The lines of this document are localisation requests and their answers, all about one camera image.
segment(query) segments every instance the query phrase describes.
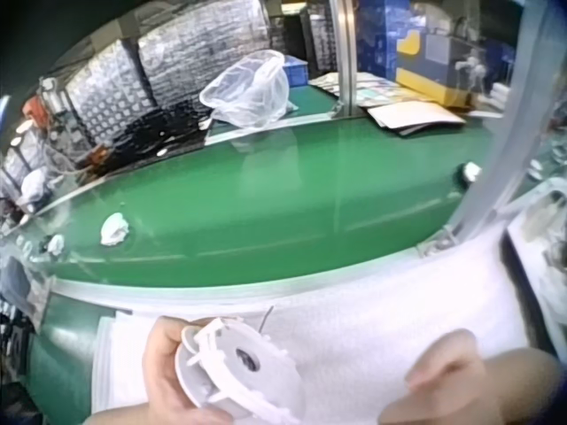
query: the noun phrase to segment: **green conveyor belt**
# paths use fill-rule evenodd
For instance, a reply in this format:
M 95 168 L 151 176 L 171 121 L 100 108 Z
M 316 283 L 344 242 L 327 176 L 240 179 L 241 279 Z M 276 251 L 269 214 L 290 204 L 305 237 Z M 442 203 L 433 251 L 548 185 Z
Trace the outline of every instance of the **green conveyor belt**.
M 312 274 L 421 242 L 460 202 L 457 166 L 482 164 L 479 122 L 402 139 L 367 119 L 249 135 L 120 175 L 30 221 L 65 237 L 41 267 L 64 279 L 202 287 Z M 115 247 L 100 228 L 121 212 Z

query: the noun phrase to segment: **stack of paper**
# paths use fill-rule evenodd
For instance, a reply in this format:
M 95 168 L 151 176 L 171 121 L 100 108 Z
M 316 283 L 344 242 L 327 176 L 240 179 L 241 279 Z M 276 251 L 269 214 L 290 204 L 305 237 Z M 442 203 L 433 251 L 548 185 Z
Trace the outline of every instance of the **stack of paper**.
M 338 96 L 338 73 L 327 73 L 309 83 Z M 356 104 L 368 109 L 380 127 L 395 130 L 400 135 L 435 124 L 465 122 L 426 95 L 371 73 L 356 74 Z
M 461 117 L 433 102 L 399 102 L 386 106 L 369 108 L 370 116 L 380 127 L 409 135 L 417 130 L 435 124 L 464 124 Z
M 327 73 L 309 83 L 338 96 L 338 73 Z M 361 108 L 396 104 L 408 100 L 431 101 L 429 97 L 401 87 L 397 82 L 386 80 L 386 78 L 376 77 L 371 73 L 356 74 L 356 104 Z

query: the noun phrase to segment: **clear plastic bag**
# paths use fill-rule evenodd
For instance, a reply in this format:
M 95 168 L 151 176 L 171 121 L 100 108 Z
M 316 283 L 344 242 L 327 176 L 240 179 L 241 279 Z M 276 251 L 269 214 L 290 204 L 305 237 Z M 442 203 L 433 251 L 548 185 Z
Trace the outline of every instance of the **clear plastic bag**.
M 199 95 L 212 117 L 241 128 L 264 128 L 286 111 L 290 85 L 284 55 L 259 50 L 216 77 Z

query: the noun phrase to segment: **white cloth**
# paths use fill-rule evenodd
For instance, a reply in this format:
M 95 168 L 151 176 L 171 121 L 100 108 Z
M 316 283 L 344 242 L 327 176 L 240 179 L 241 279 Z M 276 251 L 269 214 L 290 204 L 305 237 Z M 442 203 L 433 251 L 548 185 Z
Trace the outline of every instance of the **white cloth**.
M 275 306 L 264 333 L 298 364 L 307 390 L 304 423 L 376 424 L 383 408 L 406 392 L 404 374 L 419 354 L 456 328 L 474 332 L 485 356 L 527 346 L 515 288 L 500 261 L 500 236 L 501 229 L 395 274 L 247 308 L 242 316 L 256 326 Z M 233 313 L 240 313 L 237 305 Z M 154 321 L 117 318 L 106 354 L 110 372 L 97 383 L 107 388 L 108 401 L 93 400 L 93 408 L 146 400 L 141 358 Z

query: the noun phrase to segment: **blue box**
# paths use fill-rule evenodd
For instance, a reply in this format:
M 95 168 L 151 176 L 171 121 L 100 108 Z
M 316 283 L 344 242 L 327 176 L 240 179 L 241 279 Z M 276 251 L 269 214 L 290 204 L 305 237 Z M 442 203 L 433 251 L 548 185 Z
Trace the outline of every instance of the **blue box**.
M 415 27 L 409 0 L 359 0 L 358 71 L 396 81 L 397 42 Z
M 290 87 L 301 87 L 309 84 L 309 73 L 307 72 L 307 62 L 305 60 L 286 55 L 283 70 L 287 75 Z

